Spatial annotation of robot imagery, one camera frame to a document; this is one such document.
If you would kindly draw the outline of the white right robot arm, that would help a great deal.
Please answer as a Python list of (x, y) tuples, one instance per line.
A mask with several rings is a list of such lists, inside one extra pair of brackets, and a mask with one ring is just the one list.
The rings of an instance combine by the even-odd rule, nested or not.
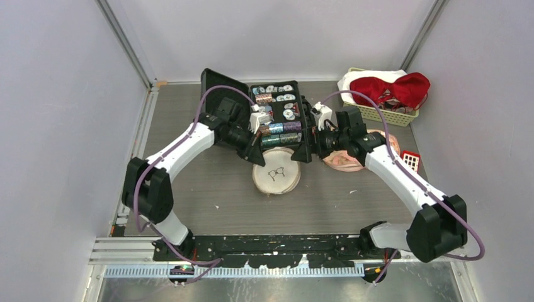
[(345, 150), (377, 175), (412, 215), (410, 224), (379, 221), (360, 230), (360, 252), (376, 258), (384, 249), (411, 252), (431, 262), (467, 243), (467, 206), (458, 195), (447, 196), (414, 172), (388, 144), (388, 136), (369, 132), (357, 107), (337, 111), (331, 123), (329, 107), (316, 104), (301, 112), (303, 141), (299, 150), (325, 158)]

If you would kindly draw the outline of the red bra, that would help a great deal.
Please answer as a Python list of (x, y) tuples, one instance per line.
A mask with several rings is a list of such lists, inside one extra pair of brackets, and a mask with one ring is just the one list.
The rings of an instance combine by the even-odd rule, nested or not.
[(419, 109), (431, 87), (430, 81), (421, 73), (413, 72), (396, 80), (390, 87), (389, 93), (378, 99), (377, 105), (396, 100), (400, 106)]

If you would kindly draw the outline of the white bra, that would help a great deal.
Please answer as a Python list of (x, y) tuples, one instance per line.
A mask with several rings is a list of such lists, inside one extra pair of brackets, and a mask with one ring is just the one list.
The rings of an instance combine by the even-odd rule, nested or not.
[(378, 104), (378, 99), (388, 94), (389, 87), (398, 79), (406, 76), (404, 70), (363, 70), (350, 69), (337, 82), (340, 91), (358, 91)]

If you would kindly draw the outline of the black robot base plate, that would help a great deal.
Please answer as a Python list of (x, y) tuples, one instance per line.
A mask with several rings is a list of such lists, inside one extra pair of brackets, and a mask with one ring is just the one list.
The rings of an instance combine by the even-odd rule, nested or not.
[(268, 268), (297, 267), (302, 260), (318, 268), (349, 267), (356, 260), (383, 263), (398, 259), (392, 249), (365, 247), (358, 235), (195, 235), (180, 246), (152, 242), (156, 262), (198, 262), (202, 267)]

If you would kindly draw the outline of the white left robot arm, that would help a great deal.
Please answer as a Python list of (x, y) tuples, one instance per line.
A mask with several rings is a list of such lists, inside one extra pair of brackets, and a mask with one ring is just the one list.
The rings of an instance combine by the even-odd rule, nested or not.
[(134, 157), (127, 165), (122, 203), (136, 218), (147, 220), (169, 244), (178, 260), (193, 252), (191, 230), (173, 211), (172, 181), (204, 150), (223, 141), (235, 148), (238, 156), (256, 165), (265, 165), (259, 146), (259, 130), (243, 128), (238, 119), (243, 113), (264, 117), (257, 104), (245, 110), (239, 103), (223, 98), (211, 113), (199, 112), (185, 132), (169, 145), (146, 159)]

